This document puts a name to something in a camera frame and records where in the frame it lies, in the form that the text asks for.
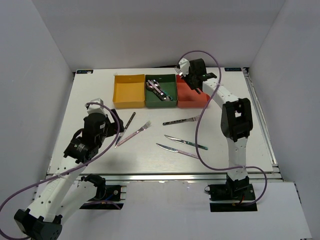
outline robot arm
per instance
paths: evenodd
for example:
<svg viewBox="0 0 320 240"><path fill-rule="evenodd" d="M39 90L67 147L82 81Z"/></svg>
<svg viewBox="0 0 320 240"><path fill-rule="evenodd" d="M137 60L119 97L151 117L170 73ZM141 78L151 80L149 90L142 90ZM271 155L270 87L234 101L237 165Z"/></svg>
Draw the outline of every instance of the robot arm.
<svg viewBox="0 0 320 240"><path fill-rule="evenodd" d="M103 104L99 98L91 102ZM114 109L111 111L119 120L119 131L123 132L123 121ZM118 130L117 124L110 122L101 106L89 105L87 113L88 116L84 118L84 128L74 134L64 151L64 158L56 172L59 178L48 182L43 192L26 210L19 209L14 215L20 230L32 239L57 239L62 231L63 223L83 203L105 190L105 179L90 174L83 179L77 189L65 197L76 178L86 167L63 176L60 174L90 161L98 154L105 138L113 136Z"/></svg>
<svg viewBox="0 0 320 240"><path fill-rule="evenodd" d="M211 96L217 87L217 76L207 73L202 59L188 61L182 58L176 71L192 90L200 89ZM247 98L233 95L223 85L219 86L213 100L222 110L221 130L228 144L229 167L243 166L227 171L226 188L230 197L236 198L249 186L248 173L244 167L247 141L253 128L251 103Z"/></svg>

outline fork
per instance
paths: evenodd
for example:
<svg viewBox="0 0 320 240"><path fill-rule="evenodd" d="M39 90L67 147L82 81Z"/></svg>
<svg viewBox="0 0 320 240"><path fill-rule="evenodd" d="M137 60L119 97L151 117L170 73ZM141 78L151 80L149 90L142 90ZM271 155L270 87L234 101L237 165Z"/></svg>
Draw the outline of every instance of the fork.
<svg viewBox="0 0 320 240"><path fill-rule="evenodd" d="M182 71L180 68L177 68L176 66L174 67L174 70L176 71L176 73L181 77L183 75Z"/></svg>
<svg viewBox="0 0 320 240"><path fill-rule="evenodd" d="M187 118L187 119L180 119L180 120L175 120L175 121L167 121L167 122L162 123L162 125L163 125L163 126L166 126L166 125L171 125L171 124L180 124L180 123L186 123L186 122L195 122L195 121L198 121L199 118L200 118L200 115L195 116L195 117L190 117L190 118Z"/></svg>
<svg viewBox="0 0 320 240"><path fill-rule="evenodd" d="M151 126L151 122L147 121L145 123L145 125L143 125L142 127L140 127L137 131L131 133L129 136L127 136L125 139L123 139L122 141L120 141L118 143L118 147L122 144L124 144L126 141L128 141L129 139L131 139L132 137L134 137L135 135L137 135L138 133L141 133L142 131L146 130L147 128L149 128Z"/></svg>

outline fork tines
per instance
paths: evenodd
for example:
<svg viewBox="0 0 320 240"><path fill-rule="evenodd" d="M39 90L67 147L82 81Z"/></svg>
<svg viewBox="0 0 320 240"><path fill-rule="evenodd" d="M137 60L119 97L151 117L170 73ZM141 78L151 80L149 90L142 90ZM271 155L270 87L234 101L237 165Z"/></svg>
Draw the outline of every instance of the fork tines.
<svg viewBox="0 0 320 240"><path fill-rule="evenodd" d="M177 68L176 66L174 67L174 70L176 71L177 74L179 74L180 76L182 76L182 71L180 68Z"/></svg>
<svg viewBox="0 0 320 240"><path fill-rule="evenodd" d="M150 121L147 121L146 123L145 123L145 125L143 125L142 127L144 128L144 129L147 129L147 128L149 128L151 126L151 122Z"/></svg>
<svg viewBox="0 0 320 240"><path fill-rule="evenodd" d="M194 122L195 122L195 121L199 121L199 118L200 118L200 115L193 117L192 120L193 120Z"/></svg>

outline yellow box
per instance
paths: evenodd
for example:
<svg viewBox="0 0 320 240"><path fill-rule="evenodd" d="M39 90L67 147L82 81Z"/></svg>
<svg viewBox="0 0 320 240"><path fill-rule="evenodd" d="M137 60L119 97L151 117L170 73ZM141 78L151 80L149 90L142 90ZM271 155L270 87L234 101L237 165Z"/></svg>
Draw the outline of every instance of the yellow box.
<svg viewBox="0 0 320 240"><path fill-rule="evenodd" d="M116 75L114 77L113 105L117 109L145 106L145 75Z"/></svg>

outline white table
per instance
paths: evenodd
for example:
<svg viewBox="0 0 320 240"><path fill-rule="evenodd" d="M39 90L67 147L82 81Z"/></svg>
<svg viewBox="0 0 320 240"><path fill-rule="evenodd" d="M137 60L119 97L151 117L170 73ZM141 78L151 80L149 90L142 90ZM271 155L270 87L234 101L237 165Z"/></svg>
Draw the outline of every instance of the white table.
<svg viewBox="0 0 320 240"><path fill-rule="evenodd" d="M78 210L61 240L299 240L311 238L295 185L269 183L254 212L210 212L205 182L132 182L122 210ZM253 184L259 195L263 183Z"/></svg>
<svg viewBox="0 0 320 240"><path fill-rule="evenodd" d="M208 72L219 74L217 68L208 68ZM83 118L87 116L85 103L101 98L106 106L113 107L114 75L136 74L175 74L173 68L140 68L140 69L95 69L93 74L76 74L70 98L67 104L63 123L54 148L49 174L54 174L63 158L63 152L68 146L74 133L83 127ZM239 98L251 96L242 72L225 72L222 69L222 83ZM161 109L118 109L118 115L124 125L131 114L136 112L131 125L124 137L139 129L148 120L152 127L138 134L122 146L112 147L104 156L90 164L84 174L190 174L211 172L199 160L178 153L165 151L156 146L160 143L186 152L196 153L192 146L173 142L164 134L195 141L195 122L180 123L163 126L163 122L184 119L199 115L199 108L161 108ZM199 128L198 143L205 145L209 150L200 150L204 161L215 168L228 166L227 140L223 136L220 121L221 109L212 101L210 103ZM272 156L265 140L255 109L252 107L253 130L247 143L247 165L257 166L264 171L272 172ZM106 138L101 149L108 146L113 137Z"/></svg>

